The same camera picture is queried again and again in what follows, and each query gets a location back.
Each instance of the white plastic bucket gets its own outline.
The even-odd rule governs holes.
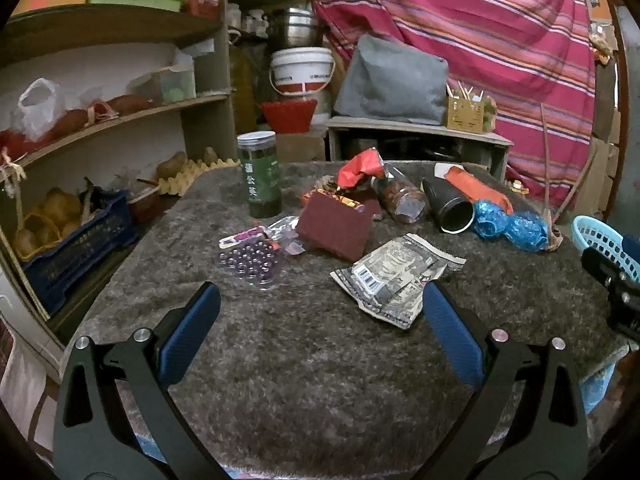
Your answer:
[[[326,88],[334,70],[328,48],[286,48],[273,53],[269,81],[280,95],[309,96]]]

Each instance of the table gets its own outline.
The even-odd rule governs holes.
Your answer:
[[[482,135],[472,134],[450,130],[444,126],[385,121],[364,117],[335,116],[328,121],[326,126],[329,128],[330,160],[344,160],[340,148],[340,135],[349,130],[372,130],[372,132],[386,132],[391,136],[401,136],[403,134],[443,136],[458,140],[462,148],[463,162],[484,163],[482,157],[478,154],[478,146],[489,147],[491,156],[489,173],[500,182],[504,180],[504,174],[507,170],[509,147],[513,146],[513,142],[509,139],[505,139],[493,132]]]
[[[430,162],[396,165],[414,182],[433,171]],[[300,194],[339,167],[284,164],[284,212],[299,211]],[[484,171],[471,171],[501,189]],[[507,193],[516,209],[527,207]],[[273,290],[239,282],[216,265],[217,243],[250,225],[239,169],[205,173],[140,241],[72,340],[114,342],[153,327],[211,280],[222,311],[184,380],[169,391],[223,466],[360,478],[422,464],[470,396],[424,317],[404,332],[368,316],[329,277],[348,264],[322,251],[288,260]],[[505,239],[446,235],[431,221],[407,229],[385,215],[367,251],[407,231],[467,258],[443,278],[460,305],[523,342],[562,336],[580,377],[626,352],[627,341],[606,326],[605,289],[582,271],[570,241],[555,253],[530,254]],[[136,432],[145,434],[126,391],[123,397]]]

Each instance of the blue plastic crate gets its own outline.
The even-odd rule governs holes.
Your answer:
[[[571,225],[572,239],[580,252],[593,247],[623,269],[632,280],[640,282],[640,266],[622,250],[622,235],[590,216],[577,216]]]
[[[63,306],[68,289],[93,266],[114,249],[138,239],[129,215],[126,191],[95,188],[92,204],[102,211],[56,247],[23,266],[49,314],[55,314]]]

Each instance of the bucket handle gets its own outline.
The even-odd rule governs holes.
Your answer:
[[[334,72],[335,72],[335,59],[331,60],[332,65],[331,65],[331,72],[329,74],[329,79],[328,81],[326,81],[320,88],[316,89],[316,90],[309,90],[309,91],[302,91],[302,92],[281,92],[280,90],[278,90],[276,88],[276,85],[273,84],[273,68],[269,69],[269,83],[271,83],[271,87],[280,95],[283,95],[284,97],[301,97],[303,95],[308,95],[308,94],[317,94],[318,92],[321,92],[322,90],[324,90],[325,88],[327,88],[329,86],[329,83],[331,82],[331,79],[334,76]],[[302,83],[302,88],[306,88],[305,83]]]

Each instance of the egg carton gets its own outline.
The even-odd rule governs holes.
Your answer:
[[[232,168],[239,165],[240,162],[234,161],[232,158],[227,160],[219,158],[217,162],[212,162],[209,165],[201,160],[198,162],[188,160],[175,177],[158,180],[159,193],[161,195],[183,196],[201,174],[211,170],[218,170],[219,168]]]

